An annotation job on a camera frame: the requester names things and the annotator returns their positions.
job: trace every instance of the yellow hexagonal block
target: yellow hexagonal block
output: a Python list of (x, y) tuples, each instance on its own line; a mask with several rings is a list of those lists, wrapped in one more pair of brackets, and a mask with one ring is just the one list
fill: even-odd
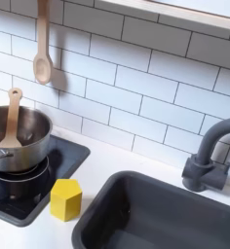
[(51, 214), (69, 221), (80, 214), (82, 191), (76, 180), (58, 179), (51, 190)]

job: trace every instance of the metal handle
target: metal handle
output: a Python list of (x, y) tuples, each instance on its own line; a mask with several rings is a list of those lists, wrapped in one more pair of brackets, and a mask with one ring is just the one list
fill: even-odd
[(5, 152), (3, 150), (0, 150), (2, 155), (0, 156), (0, 160), (1, 159), (4, 159), (4, 158), (10, 158), (10, 157), (13, 157), (14, 154), (10, 153), (10, 152)]

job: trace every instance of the sink basin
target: sink basin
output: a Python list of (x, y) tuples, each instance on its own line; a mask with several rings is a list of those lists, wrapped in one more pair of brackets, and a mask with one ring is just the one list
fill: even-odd
[(230, 206), (120, 172), (81, 217), (72, 243), (74, 249), (230, 249)]

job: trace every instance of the pot rim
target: pot rim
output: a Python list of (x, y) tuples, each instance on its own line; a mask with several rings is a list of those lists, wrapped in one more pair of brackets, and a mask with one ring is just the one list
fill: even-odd
[[(6, 109), (6, 108), (9, 108), (9, 106), (8, 106), (8, 105), (0, 106), (0, 109), (4, 109), (4, 108), (5, 108), (5, 109)], [(44, 113), (41, 112), (40, 110), (37, 110), (37, 109), (32, 108), (32, 107), (20, 106), (20, 108), (22, 108), (22, 109), (27, 109), (27, 110), (31, 110), (31, 111), (33, 111), (33, 112), (35, 112), (35, 113), (39, 113), (40, 115), (44, 116), (44, 117), (46, 118), (46, 120), (49, 122), (49, 126), (50, 126), (49, 131), (48, 131), (48, 133), (47, 133), (44, 137), (42, 137), (40, 140), (38, 140), (38, 141), (36, 141), (36, 142), (34, 142), (34, 143), (32, 143), (32, 144), (28, 144), (28, 145), (21, 146), (21, 147), (14, 147), (14, 148), (3, 148), (3, 147), (0, 147), (0, 150), (20, 150), (21, 148), (28, 148), (28, 147), (37, 145), (37, 144), (39, 144), (41, 141), (43, 141), (48, 135), (50, 135), (51, 132), (52, 132), (53, 123), (52, 123), (51, 119), (50, 119), (46, 114), (44, 114)]]

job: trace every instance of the hanging wooden spoon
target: hanging wooden spoon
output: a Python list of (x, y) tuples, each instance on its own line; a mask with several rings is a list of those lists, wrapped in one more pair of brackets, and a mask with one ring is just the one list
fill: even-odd
[(33, 71), (36, 80), (47, 84), (51, 80), (53, 63), (49, 56), (49, 2), (50, 0), (37, 0), (38, 2), (38, 54), (33, 61)]
[(6, 134), (0, 142), (0, 148), (16, 148), (21, 147), (18, 142), (18, 118), (19, 118), (19, 100), (22, 97), (21, 89), (10, 89), (10, 107), (6, 126)]

